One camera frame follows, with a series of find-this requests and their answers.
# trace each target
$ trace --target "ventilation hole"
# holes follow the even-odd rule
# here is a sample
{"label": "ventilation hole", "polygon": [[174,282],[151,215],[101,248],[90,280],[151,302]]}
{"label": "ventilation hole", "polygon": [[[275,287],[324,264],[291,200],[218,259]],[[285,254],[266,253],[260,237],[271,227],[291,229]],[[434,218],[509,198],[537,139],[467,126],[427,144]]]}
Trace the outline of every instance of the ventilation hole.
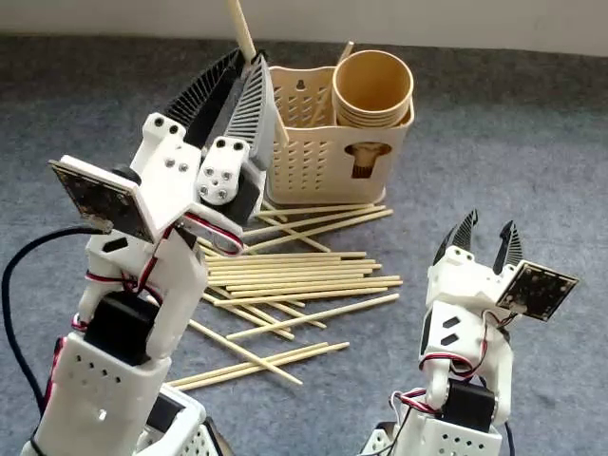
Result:
{"label": "ventilation hole", "polygon": [[460,323],[460,318],[457,316],[452,316],[449,320],[444,321],[444,328],[451,328],[452,326],[456,326]]}
{"label": "ventilation hole", "polygon": [[448,345],[453,344],[457,340],[458,340],[458,336],[456,334],[450,334],[449,336],[441,339],[441,345],[443,345],[444,347],[447,347]]}

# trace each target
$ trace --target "bamboo chopstick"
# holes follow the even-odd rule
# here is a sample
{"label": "bamboo chopstick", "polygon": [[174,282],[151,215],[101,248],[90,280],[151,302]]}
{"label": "bamboo chopstick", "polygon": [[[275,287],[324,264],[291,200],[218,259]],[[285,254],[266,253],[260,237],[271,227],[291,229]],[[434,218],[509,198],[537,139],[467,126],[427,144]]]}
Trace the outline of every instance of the bamboo chopstick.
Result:
{"label": "bamboo chopstick", "polygon": [[[350,345],[349,342],[343,342],[341,344],[330,345],[328,347],[322,347],[322,348],[319,348],[316,350],[305,351],[300,354],[294,354],[291,356],[287,356],[287,357],[278,359],[274,362],[274,364],[275,364],[275,366],[282,366],[284,364],[294,363],[296,361],[301,361],[303,359],[312,358],[319,354],[323,354],[323,353],[327,353],[327,352],[335,352],[338,350],[346,349],[349,345]],[[241,370],[237,370],[237,371],[223,374],[223,375],[217,375],[215,377],[208,378],[206,380],[200,380],[198,382],[181,385],[181,386],[177,387],[177,389],[182,390],[182,391],[193,390],[195,388],[201,388],[201,387],[206,387],[209,385],[214,385],[216,383],[225,382],[227,380],[232,380],[234,378],[243,377],[245,375],[249,375],[251,373],[259,372],[259,371],[263,371],[263,368],[261,368],[259,366],[253,366],[251,368],[241,369]]]}
{"label": "bamboo chopstick", "polygon": [[[328,344],[327,342],[321,342],[320,344],[309,345],[308,347],[302,347],[301,349],[289,350],[289,351],[284,351],[283,353],[273,354],[272,356],[266,356],[265,358],[262,358],[262,359],[268,361],[269,363],[274,364],[274,361],[276,361],[278,359],[286,358],[288,356],[293,356],[295,354],[301,354],[304,352],[310,352],[312,350],[320,349],[323,347],[328,347],[329,345],[330,344]],[[167,382],[167,385],[169,385],[171,387],[178,387],[180,385],[185,385],[187,383],[198,382],[200,380],[205,380],[207,378],[225,375],[226,373],[231,373],[234,371],[241,371],[243,369],[256,368],[256,367],[257,367],[256,363],[252,363],[251,361],[249,361],[246,363],[235,364],[234,366],[228,366],[226,368],[209,370],[208,372],[198,373],[196,375],[190,375],[189,377],[183,377],[183,378],[179,378],[177,380],[172,380],[170,382]]]}
{"label": "bamboo chopstick", "polygon": [[[275,219],[270,218],[270,217],[259,217],[259,219],[265,221],[269,225],[273,225],[273,226],[281,225],[280,221],[276,221]],[[297,240],[301,240],[302,242],[307,243],[311,247],[314,247],[315,249],[319,250],[320,252],[328,253],[328,252],[332,251],[332,249],[321,244],[320,242],[317,242],[316,240],[312,240],[306,236],[301,236],[299,234],[299,232],[297,232],[296,230],[293,230],[292,228],[281,227],[281,231],[283,231],[284,233],[287,233],[288,235],[294,235]]]}
{"label": "bamboo chopstick", "polygon": [[292,263],[325,263],[325,262],[343,262],[343,261],[356,261],[351,259],[342,259],[340,256],[311,256],[311,257],[299,257],[299,258],[258,258],[264,257],[264,255],[247,256],[247,261],[208,261],[207,265],[210,269],[213,268],[246,268],[248,266],[257,266],[262,264],[292,264]]}
{"label": "bamboo chopstick", "polygon": [[[311,276],[310,279],[313,278],[317,278],[319,279],[320,277],[325,277],[327,280],[322,280],[322,282],[326,282],[326,281],[333,281],[333,280],[354,280],[357,278],[363,278],[364,275],[363,274],[331,274],[331,275],[319,275],[317,277],[315,276]],[[281,277],[271,277],[271,278],[243,278],[243,277],[239,277],[239,278],[235,278],[235,279],[221,279],[221,280],[215,280],[213,278],[210,278],[209,281],[207,282],[207,286],[227,286],[228,290],[231,289],[231,287],[233,286],[258,286],[258,287],[268,287],[270,286],[271,288],[280,288],[283,285],[289,285],[292,283],[302,283],[301,280],[305,280],[305,278],[298,278],[299,276],[296,275],[295,278],[281,278]]]}
{"label": "bamboo chopstick", "polygon": [[[315,273],[342,273],[342,274],[369,274],[371,271],[375,269],[381,269],[381,264],[355,264],[353,266],[349,266],[347,264],[336,264],[333,266],[316,266],[313,268]],[[297,267],[292,268],[275,268],[269,267],[266,269],[255,269],[255,270],[247,270],[247,269],[237,269],[237,270],[227,270],[227,271],[215,271],[211,270],[209,277],[215,279],[217,277],[227,277],[227,276],[262,276],[262,275],[272,275],[276,274],[276,276],[293,276],[297,274],[310,274],[311,267],[306,265],[299,265]]]}
{"label": "bamboo chopstick", "polygon": [[191,328],[194,328],[195,330],[197,330],[199,333],[202,333],[202,334],[206,335],[207,337],[215,340],[216,342],[218,342],[220,345],[223,345],[227,349],[230,349],[233,352],[236,352],[236,353],[240,354],[241,356],[244,356],[245,358],[249,359],[250,361],[255,362],[256,364],[260,365],[263,369],[268,369],[269,371],[272,371],[272,372],[280,375],[281,377],[283,377],[286,380],[289,380],[290,382],[293,382],[297,385],[302,385],[302,382],[300,380],[298,380],[297,378],[295,378],[290,373],[287,373],[286,371],[281,370],[276,366],[273,366],[268,361],[264,361],[262,358],[260,358],[256,354],[253,354],[250,351],[243,349],[241,346],[226,339],[222,335],[219,335],[217,332],[214,332],[214,331],[210,330],[209,328],[202,326],[200,323],[198,323],[194,320],[190,320],[188,322],[188,325]]}
{"label": "bamboo chopstick", "polygon": [[[232,293],[229,293],[225,290],[222,290],[220,287],[209,287],[212,291],[214,291],[215,293],[217,293],[218,295],[221,295],[227,299],[232,299]],[[253,314],[255,316],[257,316],[258,318],[264,320],[267,323],[278,323],[280,320],[277,320],[276,318],[274,318],[272,315],[265,313],[264,311],[262,311],[261,309],[258,309],[256,306],[247,306],[247,305],[243,305],[242,308],[249,312],[250,314]]]}
{"label": "bamboo chopstick", "polygon": [[328,267],[328,266],[340,266],[343,268],[367,268],[371,264],[376,264],[375,259],[348,259],[346,261],[342,261],[339,259],[328,259],[322,261],[298,261],[292,263],[283,263],[282,261],[270,262],[265,261],[264,264],[228,264],[228,265],[215,265],[209,264],[208,269],[210,273],[221,274],[229,271],[247,271],[254,272],[258,270],[264,269],[278,269],[278,270],[287,270],[287,269],[308,269],[313,271],[318,271],[318,268]]}
{"label": "bamboo chopstick", "polygon": [[291,221],[289,223],[281,223],[274,226],[267,226],[265,228],[258,228],[256,230],[249,230],[243,233],[243,238],[250,238],[251,236],[264,235],[266,233],[272,233],[274,231],[280,231],[282,228],[297,228],[298,226],[316,225],[318,223],[325,223],[326,221],[334,221],[340,219],[348,219],[350,217],[365,216],[374,212],[379,212],[386,209],[387,206],[372,206],[364,209],[357,209],[349,212],[339,212],[337,214],[331,214],[329,216],[321,216],[314,218],[304,218],[303,220]]}
{"label": "bamboo chopstick", "polygon": [[[331,223],[329,225],[324,225],[321,226],[319,228],[314,228],[312,230],[309,231],[304,231],[302,233],[300,233],[303,236],[314,236],[314,235],[319,235],[321,233],[327,233],[328,231],[333,231],[333,230],[337,230],[340,228],[345,228],[347,226],[352,226],[352,225],[356,225],[358,223],[363,223],[366,221],[371,221],[371,220],[376,220],[376,219],[380,219],[381,217],[386,217],[386,216],[390,216],[392,215],[393,211],[392,209],[387,209],[384,211],[380,211],[380,212],[374,212],[372,214],[367,214],[365,216],[361,216],[361,217],[356,217],[356,218],[349,218],[347,220],[342,220],[342,221],[338,221],[337,223]],[[243,252],[246,253],[252,253],[255,252],[259,249],[263,249],[266,247],[272,247],[278,244],[282,244],[284,242],[288,242],[290,240],[293,240],[294,236],[293,235],[288,235],[288,236],[283,236],[283,237],[278,237],[275,239],[271,239],[271,240],[267,240],[264,242],[260,242],[259,244],[255,244],[255,245],[250,245],[248,247],[246,247]]]}
{"label": "bamboo chopstick", "polygon": [[329,292],[313,292],[313,293],[298,293],[298,294],[278,294],[276,296],[256,296],[256,297],[239,297],[236,299],[224,299],[216,302],[214,305],[218,307],[224,306],[240,306],[241,304],[263,304],[265,302],[280,302],[286,299],[320,299],[323,297],[338,297],[338,296],[353,296],[353,295],[371,295],[373,293],[385,292],[387,287],[378,288],[363,288],[359,290],[336,290]]}
{"label": "bamboo chopstick", "polygon": [[[325,277],[325,280],[303,280],[303,281],[293,281],[293,280],[285,280],[285,281],[272,281],[266,283],[258,283],[257,281],[251,281],[246,284],[238,285],[232,284],[226,287],[226,290],[229,292],[240,292],[243,290],[268,290],[271,288],[284,288],[286,285],[292,287],[304,287],[307,285],[325,285],[325,284],[344,284],[351,283],[354,280],[352,278],[344,277],[342,275],[338,275],[339,279],[330,279],[329,277]],[[401,280],[399,275],[379,275],[376,277],[363,277],[356,276],[354,279],[361,278],[364,282],[382,282],[388,280]]]}
{"label": "bamboo chopstick", "polygon": [[373,204],[340,204],[340,205],[336,205],[336,206],[298,207],[295,209],[275,209],[275,210],[269,210],[269,211],[260,211],[256,214],[256,217],[279,217],[279,216],[322,214],[324,212],[354,211],[355,209],[365,209],[367,207],[373,207]]}
{"label": "bamboo chopstick", "polygon": [[[215,304],[216,301],[218,301],[218,299],[215,299],[213,296],[211,296],[210,294],[207,294],[207,293],[203,293],[202,298],[211,304]],[[264,321],[255,315],[251,315],[250,313],[247,313],[237,307],[222,307],[222,309],[230,312],[231,314],[241,317],[243,320],[247,320],[251,323],[254,323],[255,325],[258,325],[258,326],[268,326],[270,324],[267,321]],[[283,337],[287,340],[295,339],[295,336],[293,334],[291,334],[290,332],[285,331],[285,330],[276,330],[276,331],[273,331],[273,333],[275,333],[276,335],[280,335],[281,337]]]}
{"label": "bamboo chopstick", "polygon": [[[286,306],[285,304],[280,304],[278,302],[269,302],[268,305],[290,316],[306,316],[305,313],[299,312],[296,309],[292,309],[291,307]],[[325,330],[327,328],[327,325],[325,323],[321,323],[320,321],[307,321],[307,323],[309,325],[316,326],[317,328],[321,328],[322,330]]]}
{"label": "bamboo chopstick", "polygon": [[[262,207],[268,209],[269,211],[275,211],[276,208],[268,202],[266,199],[262,200]],[[285,216],[278,216],[277,219],[281,220],[283,223],[287,223],[287,218]]]}
{"label": "bamboo chopstick", "polygon": [[364,290],[374,287],[398,287],[403,285],[403,280],[387,280],[385,282],[364,282],[364,279],[355,280],[350,283],[342,284],[324,284],[324,285],[306,285],[302,287],[287,287],[269,290],[244,290],[233,292],[233,297],[248,297],[248,296],[267,296],[267,295],[288,295],[291,293],[311,293],[311,292],[327,292],[330,290]]}
{"label": "bamboo chopstick", "polygon": [[238,263],[241,261],[259,261],[267,259],[275,261],[276,259],[282,258],[312,258],[312,257],[340,257],[340,258],[364,258],[367,255],[366,252],[312,252],[312,253],[294,253],[294,254],[259,254],[253,256],[214,256],[207,258],[208,261],[213,262],[227,262],[227,263]]}
{"label": "bamboo chopstick", "polygon": [[378,306],[380,304],[385,304],[387,302],[395,301],[399,297],[398,293],[395,294],[387,294],[385,296],[376,297],[374,299],[369,299],[367,301],[358,302],[356,304],[351,304],[349,306],[338,307],[336,309],[330,309],[324,312],[311,313],[310,315],[300,316],[299,318],[294,318],[292,320],[285,320],[281,323],[277,323],[274,325],[253,328],[251,330],[241,331],[241,332],[233,332],[232,334],[228,334],[226,336],[229,340],[239,339],[241,337],[246,337],[248,335],[266,333],[267,331],[271,331],[272,329],[281,329],[287,326],[295,326],[300,323],[305,323],[310,320],[320,320],[322,318],[329,318],[331,316],[347,314],[349,312],[360,311],[363,309],[367,309],[368,307]]}
{"label": "bamboo chopstick", "polygon": [[374,264],[375,261],[373,259],[349,259],[347,261],[342,261],[340,258],[311,258],[316,259],[316,261],[306,261],[300,258],[292,258],[294,261],[261,261],[259,263],[240,263],[240,264],[226,264],[226,263],[209,263],[207,268],[210,272],[221,273],[223,271],[255,271],[256,269],[291,269],[291,268],[311,268],[311,265],[314,264],[314,267],[318,266],[341,266],[346,263],[351,263],[351,261],[371,261],[371,263],[363,263],[363,264]]}

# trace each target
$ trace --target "gray carpet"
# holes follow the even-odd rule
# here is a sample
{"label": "gray carpet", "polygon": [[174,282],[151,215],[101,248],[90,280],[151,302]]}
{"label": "gray carpet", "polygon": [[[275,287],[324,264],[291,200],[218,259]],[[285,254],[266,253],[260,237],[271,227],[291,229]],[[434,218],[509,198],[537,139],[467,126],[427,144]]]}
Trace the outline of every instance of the gray carpet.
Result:
{"label": "gray carpet", "polygon": [[[272,62],[329,65],[339,45],[265,43]],[[78,221],[46,162],[69,153],[128,162],[146,115],[231,48],[226,42],[105,38],[0,39],[0,263],[25,242]],[[600,455],[608,367],[603,256],[608,253],[608,59],[519,51],[386,47],[416,78],[416,122],[389,186],[395,215],[320,239],[362,250],[405,280],[396,305],[336,318],[299,344],[351,341],[348,351],[288,368],[302,388],[270,373],[194,392],[239,455],[353,456],[391,418],[389,393],[424,385],[416,352],[426,271],[447,229],[477,207],[478,259],[491,263],[503,224],[520,227],[528,259],[581,277],[554,318],[513,329],[511,423],[519,455]],[[41,381],[85,285],[86,239],[45,246],[16,274],[16,330]],[[315,309],[327,303],[311,305]],[[245,323],[213,310],[221,332]],[[245,346],[286,350],[266,335]],[[17,454],[36,426],[28,386],[0,351],[0,450]],[[228,351],[187,333],[171,378],[233,364]]]}

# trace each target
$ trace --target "black cable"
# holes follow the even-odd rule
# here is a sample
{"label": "black cable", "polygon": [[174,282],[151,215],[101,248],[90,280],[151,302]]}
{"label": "black cable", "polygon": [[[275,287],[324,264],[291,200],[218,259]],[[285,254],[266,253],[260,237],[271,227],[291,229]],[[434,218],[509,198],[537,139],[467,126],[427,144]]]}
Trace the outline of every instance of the black cable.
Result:
{"label": "black cable", "polygon": [[509,442],[509,456],[515,456],[515,442],[513,441],[513,431],[508,421],[504,422],[504,429],[506,430],[506,440]]}
{"label": "black cable", "polygon": [[406,426],[406,422],[408,421],[408,417],[409,417],[410,413],[411,413],[411,407],[408,408],[408,411],[406,412],[406,416],[403,419],[403,423],[401,424],[401,427],[399,427],[399,430],[397,431],[395,438],[392,439],[392,442],[390,442],[390,444],[388,446],[385,446],[382,449],[378,449],[378,450],[374,451],[373,453],[359,453],[359,454],[357,454],[357,456],[379,456],[380,454],[384,453],[387,450],[389,451],[387,453],[387,456],[390,456],[392,454],[392,452],[395,450],[395,447],[397,445],[397,439],[399,438],[399,434],[401,434],[401,431]]}
{"label": "black cable", "polygon": [[36,399],[36,404],[38,409],[40,410],[40,414],[45,410],[45,396],[40,389],[40,385],[38,385],[38,381],[34,376],[31,367],[26,361],[26,358],[21,353],[21,348],[19,347],[19,343],[17,342],[17,338],[15,336],[14,328],[12,327],[12,317],[10,314],[10,277],[12,273],[19,263],[29,252],[34,250],[36,247],[49,242],[50,240],[54,240],[57,238],[63,238],[71,235],[100,235],[104,232],[102,230],[98,230],[96,228],[91,228],[89,226],[74,226],[71,228],[66,228],[63,230],[57,230],[42,237],[38,237],[32,242],[26,244],[17,254],[10,259],[9,264],[4,270],[2,274],[2,317],[4,318],[4,328],[7,333],[7,339],[9,341],[10,349],[12,353],[15,355],[15,359],[21,368],[21,371],[28,379],[28,383],[31,386],[31,390],[34,393],[34,397]]}

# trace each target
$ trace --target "cup rim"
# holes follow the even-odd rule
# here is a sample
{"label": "cup rim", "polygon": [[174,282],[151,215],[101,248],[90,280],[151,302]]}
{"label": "cup rim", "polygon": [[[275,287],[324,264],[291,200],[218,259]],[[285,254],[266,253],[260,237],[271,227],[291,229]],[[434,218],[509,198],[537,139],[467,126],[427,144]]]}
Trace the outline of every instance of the cup rim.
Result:
{"label": "cup rim", "polygon": [[[346,63],[348,62],[350,59],[352,59],[353,57],[360,55],[360,54],[365,54],[365,53],[372,53],[372,54],[384,54],[388,57],[390,57],[392,60],[395,60],[399,65],[401,65],[405,70],[406,73],[409,77],[409,89],[408,92],[406,93],[406,95],[404,96],[403,100],[397,104],[394,104],[391,107],[388,107],[386,109],[382,109],[379,111],[368,111],[366,109],[360,109],[352,104],[350,104],[349,102],[347,102],[344,97],[342,97],[342,95],[340,94],[340,92],[336,89],[336,85],[337,85],[337,74],[338,71],[340,70],[340,68]],[[411,70],[409,69],[409,66],[403,61],[401,60],[399,57],[397,57],[394,54],[391,54],[390,52],[386,52],[384,50],[378,50],[378,49],[364,49],[364,50],[359,50],[358,52],[355,52],[353,54],[351,54],[349,57],[347,57],[346,59],[344,59],[342,62],[340,62],[336,67],[335,70],[333,71],[333,75],[332,75],[332,93],[335,94],[335,96],[338,98],[338,101],[341,105],[347,106],[350,110],[354,111],[354,112],[361,112],[361,113],[367,113],[368,115],[370,113],[373,114],[377,114],[377,115],[382,115],[382,114],[387,114],[390,111],[400,107],[400,105],[406,104],[409,99],[411,99],[411,94],[413,92],[414,89],[414,77],[413,74],[411,73]]]}

